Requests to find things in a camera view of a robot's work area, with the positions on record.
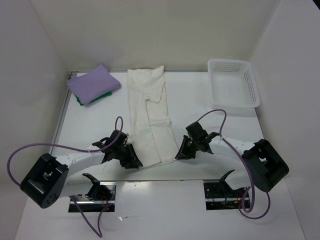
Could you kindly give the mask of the purple t shirt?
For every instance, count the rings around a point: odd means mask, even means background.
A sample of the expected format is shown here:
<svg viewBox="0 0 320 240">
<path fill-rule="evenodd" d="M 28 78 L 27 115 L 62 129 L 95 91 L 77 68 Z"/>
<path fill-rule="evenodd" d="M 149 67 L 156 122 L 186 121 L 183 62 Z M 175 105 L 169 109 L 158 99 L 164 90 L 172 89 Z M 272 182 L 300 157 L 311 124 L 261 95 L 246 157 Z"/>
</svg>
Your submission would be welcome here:
<svg viewBox="0 0 320 240">
<path fill-rule="evenodd" d="M 104 95 L 110 96 L 113 91 L 121 88 L 121 83 L 103 65 L 68 80 L 66 84 L 81 106 L 86 106 Z"/>
</svg>

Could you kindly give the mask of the white cloth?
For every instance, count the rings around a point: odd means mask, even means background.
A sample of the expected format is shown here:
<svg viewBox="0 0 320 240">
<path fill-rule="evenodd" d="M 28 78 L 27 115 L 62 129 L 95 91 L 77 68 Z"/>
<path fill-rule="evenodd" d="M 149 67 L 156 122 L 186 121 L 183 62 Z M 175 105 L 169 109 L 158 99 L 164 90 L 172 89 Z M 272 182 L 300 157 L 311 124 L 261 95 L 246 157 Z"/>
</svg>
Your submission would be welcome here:
<svg viewBox="0 0 320 240">
<path fill-rule="evenodd" d="M 171 162 L 178 145 L 169 118 L 164 66 L 127 71 L 133 148 L 143 167 Z"/>
</svg>

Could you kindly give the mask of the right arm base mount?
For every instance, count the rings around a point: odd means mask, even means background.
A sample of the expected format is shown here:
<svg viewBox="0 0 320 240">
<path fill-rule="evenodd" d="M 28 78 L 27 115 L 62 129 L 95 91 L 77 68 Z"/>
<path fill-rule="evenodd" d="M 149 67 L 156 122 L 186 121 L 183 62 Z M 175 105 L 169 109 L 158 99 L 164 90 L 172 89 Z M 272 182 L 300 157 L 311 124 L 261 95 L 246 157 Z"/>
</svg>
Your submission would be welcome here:
<svg viewBox="0 0 320 240">
<path fill-rule="evenodd" d="M 206 210 L 233 210 L 241 205 L 246 188 L 224 191 L 218 180 L 203 182 Z"/>
</svg>

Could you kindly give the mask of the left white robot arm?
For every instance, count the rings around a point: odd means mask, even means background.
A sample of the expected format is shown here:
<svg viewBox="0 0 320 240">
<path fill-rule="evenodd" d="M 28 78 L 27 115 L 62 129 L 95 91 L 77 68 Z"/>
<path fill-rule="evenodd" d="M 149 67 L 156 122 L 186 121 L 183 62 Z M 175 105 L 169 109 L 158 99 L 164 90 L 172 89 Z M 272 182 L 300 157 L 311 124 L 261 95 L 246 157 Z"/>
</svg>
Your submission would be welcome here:
<svg viewBox="0 0 320 240">
<path fill-rule="evenodd" d="M 96 141 L 84 152 L 61 156 L 45 153 L 39 157 L 20 183 L 20 189 L 38 206 L 46 209 L 58 198 L 84 195 L 89 200 L 106 200 L 108 188 L 84 170 L 111 160 L 125 169 L 143 166 L 128 135 L 114 130 L 109 137 Z"/>
</svg>

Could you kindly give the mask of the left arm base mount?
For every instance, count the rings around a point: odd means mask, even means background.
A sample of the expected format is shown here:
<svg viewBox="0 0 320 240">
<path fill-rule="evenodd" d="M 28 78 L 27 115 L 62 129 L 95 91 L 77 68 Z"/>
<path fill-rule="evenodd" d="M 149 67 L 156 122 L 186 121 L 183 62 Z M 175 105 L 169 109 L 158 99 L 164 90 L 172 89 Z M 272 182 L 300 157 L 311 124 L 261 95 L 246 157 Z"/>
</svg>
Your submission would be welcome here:
<svg viewBox="0 0 320 240">
<path fill-rule="evenodd" d="M 115 211 L 116 183 L 94 184 L 87 193 L 72 196 L 84 213 Z"/>
</svg>

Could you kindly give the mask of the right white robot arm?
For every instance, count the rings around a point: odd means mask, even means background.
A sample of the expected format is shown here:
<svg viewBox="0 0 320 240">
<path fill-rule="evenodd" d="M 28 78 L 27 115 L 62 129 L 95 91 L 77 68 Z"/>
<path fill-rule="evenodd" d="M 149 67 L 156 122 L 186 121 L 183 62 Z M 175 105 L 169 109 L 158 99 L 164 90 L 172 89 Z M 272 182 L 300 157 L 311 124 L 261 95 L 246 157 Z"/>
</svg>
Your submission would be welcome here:
<svg viewBox="0 0 320 240">
<path fill-rule="evenodd" d="M 290 171 L 275 148 L 265 139 L 245 142 L 222 138 L 217 132 L 207 133 L 199 122 L 187 126 L 186 131 L 187 135 L 183 136 L 175 156 L 177 160 L 195 159 L 198 151 L 244 160 L 253 184 L 265 193 L 270 192 Z"/>
</svg>

